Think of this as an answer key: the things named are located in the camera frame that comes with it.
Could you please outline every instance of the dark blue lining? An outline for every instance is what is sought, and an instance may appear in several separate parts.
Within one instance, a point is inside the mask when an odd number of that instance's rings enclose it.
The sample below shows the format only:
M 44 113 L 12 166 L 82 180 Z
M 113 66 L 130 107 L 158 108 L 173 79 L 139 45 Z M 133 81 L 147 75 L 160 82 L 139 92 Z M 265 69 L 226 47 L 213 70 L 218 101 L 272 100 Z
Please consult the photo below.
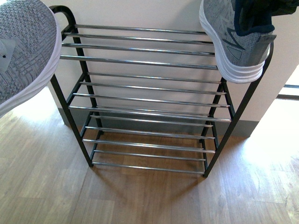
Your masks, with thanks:
M 236 0 L 235 1 L 235 31 L 238 36 L 246 36 L 252 33 L 270 33 L 275 28 L 272 25 L 272 18 L 271 18 L 271 11 L 264 11 L 259 16 L 256 16 L 254 18 L 254 27 L 251 27 L 248 30 L 242 30 L 240 26 L 240 16 L 241 16 L 241 10 L 243 8 L 244 0 Z

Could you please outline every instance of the shoe rack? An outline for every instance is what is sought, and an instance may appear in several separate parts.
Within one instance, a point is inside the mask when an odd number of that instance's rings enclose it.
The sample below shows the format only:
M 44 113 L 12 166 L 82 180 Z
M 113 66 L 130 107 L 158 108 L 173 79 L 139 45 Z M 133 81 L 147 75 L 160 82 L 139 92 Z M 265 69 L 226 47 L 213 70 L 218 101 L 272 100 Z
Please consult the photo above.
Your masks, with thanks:
M 140 169 L 149 169 L 149 170 L 162 170 L 162 171 L 171 171 L 171 172 L 185 172 L 190 173 L 191 175 L 203 175 L 208 177 L 211 172 L 214 164 L 216 163 L 220 153 L 222 152 L 227 140 L 229 139 L 232 131 L 234 130 L 237 122 L 239 121 L 244 109 L 246 108 L 248 102 L 250 101 L 251 96 L 253 95 L 256 87 L 258 86 L 263 74 L 265 73 L 272 57 L 273 45 L 271 46 L 271 52 L 268 59 L 265 62 L 263 68 L 262 76 L 252 82 L 239 105 L 239 107 L 234 109 L 233 102 L 230 96 L 228 85 L 225 79 L 221 78 L 220 80 L 211 81 L 210 79 L 194 79 L 189 78 L 186 75 L 181 77 L 170 77 L 170 76 L 145 76 L 133 74 L 120 74 L 120 73 L 102 73 L 90 72 L 88 64 L 92 63 L 109 63 L 109 64 L 123 64 L 123 65 L 138 65 L 138 66 L 147 66 L 148 67 L 166 67 L 171 69 L 192 69 L 202 71 L 214 71 L 218 72 L 216 65 L 210 64 L 193 64 L 193 63 L 170 63 L 170 62 L 161 62 L 161 61 L 143 61 L 136 59 L 115 59 L 98 56 L 87 56 L 85 52 L 92 49 L 94 51 L 98 50 L 107 50 L 113 52 L 128 54 L 137 54 L 139 52 L 146 54 L 161 54 L 161 55 L 177 55 L 177 56 L 194 56 L 194 57 L 214 57 L 213 52 L 206 51 L 190 51 L 190 50 L 172 50 L 172 46 L 180 44 L 181 46 L 196 44 L 197 46 L 212 46 L 213 43 L 209 41 L 200 41 L 198 38 L 206 37 L 206 34 L 198 31 L 184 31 L 184 30 L 166 30 L 166 29 L 152 29 L 152 28 L 128 28 L 128 27 L 111 27 L 111 26 L 94 26 L 94 25 L 79 25 L 76 23 L 75 18 L 69 8 L 64 6 L 53 6 L 51 10 L 54 13 L 63 13 L 67 20 L 68 25 L 62 31 L 63 40 L 72 40 L 71 43 L 63 43 L 63 48 L 76 49 L 76 55 L 61 55 L 61 60 L 79 61 L 82 75 L 77 80 L 74 85 L 71 93 L 68 98 L 65 98 L 60 85 L 58 83 L 57 77 L 54 75 L 51 79 L 51 83 L 54 87 L 55 93 L 60 101 L 60 104 L 63 108 L 63 111 L 68 119 L 68 122 L 76 136 L 76 139 L 80 145 L 80 148 L 83 152 L 83 155 L 90 167 L 94 165 L 98 166 L 115 166 L 121 168 L 140 168 Z M 130 31 L 130 33 L 142 33 L 143 36 L 147 34 L 151 35 L 151 38 L 146 37 L 136 37 L 136 36 L 123 36 L 123 35 L 95 35 L 87 34 L 89 30 L 101 30 L 101 32 L 111 32 L 111 31 Z M 158 36 L 163 35 L 183 35 L 185 39 L 173 39 L 173 38 L 152 38 L 153 34 Z M 81 39 L 85 38 L 92 40 L 93 44 L 82 44 Z M 103 40 L 113 40 L 118 42 L 117 45 L 107 46 L 103 45 Z M 135 46 L 127 46 L 127 43 L 136 43 L 136 42 L 162 42 L 165 43 L 164 46 L 167 46 L 167 49 L 164 47 L 161 49 L 151 49 L 151 48 L 141 48 Z M 110 83 L 102 83 L 102 79 L 111 80 Z M 127 80 L 140 80 L 142 85 L 129 85 L 129 84 L 119 84 L 121 78 L 126 78 Z M 165 87 L 153 87 L 146 85 L 147 81 L 152 82 L 153 80 L 158 80 L 159 83 L 165 84 Z M 171 84 L 167 83 L 182 83 L 181 88 L 171 88 Z M 200 84 L 201 86 L 210 86 L 204 90 L 196 89 L 190 90 L 184 88 L 190 84 Z M 85 88 L 88 93 L 80 93 L 80 89 Z M 112 88 L 116 89 L 113 92 L 113 95 L 109 95 L 109 92 L 104 94 L 98 94 L 97 88 Z M 139 97 L 136 94 L 135 97 L 128 97 L 124 94 L 116 95 L 119 90 L 125 89 L 130 92 L 140 92 L 147 91 L 146 98 Z M 209 96 L 209 99 L 212 99 L 208 102 L 194 102 L 183 101 L 183 100 L 167 100 L 162 96 L 166 93 L 175 93 L 175 94 L 192 94 Z M 90 107 L 84 105 L 77 106 L 73 105 L 75 99 L 85 98 L 91 104 Z M 225 100 L 224 104 L 221 104 L 221 98 Z M 116 102 L 112 105 L 103 105 L 99 102 L 103 100 L 111 102 Z M 138 107 L 128 106 L 128 103 L 135 103 L 140 105 Z M 197 113 L 195 112 L 186 112 L 184 110 L 171 110 L 171 109 L 157 109 L 156 105 L 168 105 L 167 108 L 171 108 L 172 105 L 180 106 L 179 108 L 184 108 L 185 106 L 194 106 L 201 111 L 201 108 L 205 108 L 207 113 Z M 216 116 L 217 110 L 226 110 L 230 118 L 224 119 Z M 82 127 L 82 130 L 78 131 L 78 125 L 76 124 L 72 111 L 79 110 L 85 111 L 88 115 L 86 121 Z M 113 126 L 110 124 L 118 124 L 121 122 L 124 124 L 121 127 Z M 219 138 L 217 134 L 217 125 L 219 123 L 226 123 L 228 128 L 225 134 Z M 145 128 L 142 130 L 140 127 L 149 127 L 150 125 L 163 125 L 171 126 L 177 125 L 181 127 L 194 127 L 197 133 L 185 133 L 177 130 L 174 133 L 168 131 L 157 131 L 149 130 Z M 86 132 L 93 130 L 97 131 L 97 136 L 94 138 L 86 137 Z M 116 133 L 117 135 L 123 135 L 122 140 L 110 140 L 109 134 Z M 144 136 L 145 140 L 150 140 L 149 142 L 136 142 L 131 141 L 134 139 L 134 136 L 139 136 L 136 139 L 142 139 Z M 187 139 L 194 144 L 191 145 L 163 145 L 155 144 L 151 141 L 152 138 L 169 138 L 169 139 Z M 86 144 L 92 144 L 92 149 L 88 149 Z M 109 160 L 105 160 L 105 155 L 109 156 Z M 145 158 L 146 161 L 150 160 L 163 160 L 160 164 L 165 164 L 165 167 L 153 167 L 153 166 L 140 166 L 139 164 L 125 164 L 124 162 L 111 162 L 113 157 L 117 156 L 126 156 L 126 157 L 138 157 Z M 166 161 L 180 161 L 188 163 L 190 169 L 181 169 L 184 166 L 169 167 L 168 162 Z

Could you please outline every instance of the gray mesh fabric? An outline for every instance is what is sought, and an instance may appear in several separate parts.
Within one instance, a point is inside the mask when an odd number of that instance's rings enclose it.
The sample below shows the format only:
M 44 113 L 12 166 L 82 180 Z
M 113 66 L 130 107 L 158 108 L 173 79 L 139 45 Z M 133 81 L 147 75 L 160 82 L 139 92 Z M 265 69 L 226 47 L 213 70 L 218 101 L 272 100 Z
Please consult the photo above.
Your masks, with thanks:
M 53 14 L 39 0 L 0 5 L 0 38 L 16 40 L 6 72 L 0 72 L 0 104 L 29 86 L 48 63 L 56 41 Z
M 265 49 L 264 52 L 261 52 L 255 48 L 261 38 L 261 33 L 238 36 L 235 32 L 234 8 L 235 0 L 204 0 L 206 19 L 221 39 L 223 49 L 229 61 L 234 65 L 242 67 L 258 65 L 266 60 L 266 49 L 269 49 L 269 43 L 265 43 L 265 46 L 261 46 L 259 43 L 259 48 Z

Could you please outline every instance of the sneaker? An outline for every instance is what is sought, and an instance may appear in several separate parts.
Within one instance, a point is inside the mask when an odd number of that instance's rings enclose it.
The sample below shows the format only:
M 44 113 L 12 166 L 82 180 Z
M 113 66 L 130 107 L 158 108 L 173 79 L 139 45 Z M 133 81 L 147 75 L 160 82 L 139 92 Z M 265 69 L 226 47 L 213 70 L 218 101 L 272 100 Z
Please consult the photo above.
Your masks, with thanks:
M 226 80 L 257 80 L 274 41 L 271 12 L 247 18 L 253 0 L 202 0 L 199 20 L 215 46 L 218 69 Z
M 57 67 L 61 32 L 39 0 L 0 1 L 0 118 L 35 96 Z

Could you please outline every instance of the baseboard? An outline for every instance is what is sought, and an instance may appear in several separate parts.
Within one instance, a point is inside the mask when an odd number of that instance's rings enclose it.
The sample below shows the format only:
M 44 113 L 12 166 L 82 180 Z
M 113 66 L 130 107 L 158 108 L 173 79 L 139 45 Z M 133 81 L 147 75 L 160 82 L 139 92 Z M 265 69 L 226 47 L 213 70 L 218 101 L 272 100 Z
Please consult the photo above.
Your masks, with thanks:
M 67 118 L 64 114 L 62 108 L 59 108 L 59 112 L 61 117 L 66 125 L 68 125 Z M 78 126 L 82 126 L 86 120 L 88 112 L 71 109 L 73 118 Z M 115 115 L 117 117 L 124 117 L 124 115 L 119 114 Z M 151 119 L 151 117 L 138 117 L 139 119 Z M 134 129 L 134 130 L 145 130 L 145 131 L 155 131 L 155 132 L 177 132 L 177 133 L 200 133 L 201 128 L 198 127 L 190 127 L 190 126 L 182 126 L 182 125 L 165 125 L 165 124 L 157 124 L 157 123 L 141 123 L 141 122 L 125 122 L 119 120 L 102 120 L 103 126 L 108 128 L 120 128 L 120 129 Z M 248 120 L 239 120 L 236 125 L 232 135 L 233 136 L 242 136 L 249 137 L 255 127 L 257 126 L 257 121 L 248 121 Z M 217 133 L 219 135 L 224 135 L 229 123 L 217 122 Z M 90 126 L 96 126 L 95 120 L 92 120 Z

